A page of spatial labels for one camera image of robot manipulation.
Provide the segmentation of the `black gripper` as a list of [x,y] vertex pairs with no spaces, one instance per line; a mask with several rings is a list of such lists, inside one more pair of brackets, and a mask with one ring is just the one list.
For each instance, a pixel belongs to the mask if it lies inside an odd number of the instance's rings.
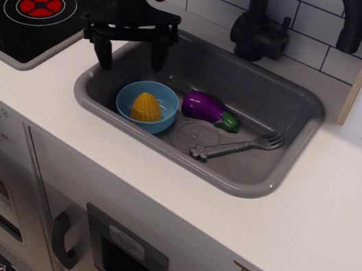
[[111,40],[147,41],[152,43],[152,67],[161,71],[170,46],[178,42],[176,14],[156,9],[147,0],[115,0],[107,7],[81,14],[84,35],[94,44],[99,65],[112,68]]

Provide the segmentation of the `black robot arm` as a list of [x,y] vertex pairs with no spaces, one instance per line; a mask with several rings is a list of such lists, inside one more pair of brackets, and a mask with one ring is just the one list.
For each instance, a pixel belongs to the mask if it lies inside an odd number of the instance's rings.
[[82,13],[84,37],[94,45],[100,66],[110,70],[114,40],[143,41],[152,44],[152,67],[160,71],[168,49],[178,42],[178,15],[152,7],[147,0],[116,0],[98,10]]

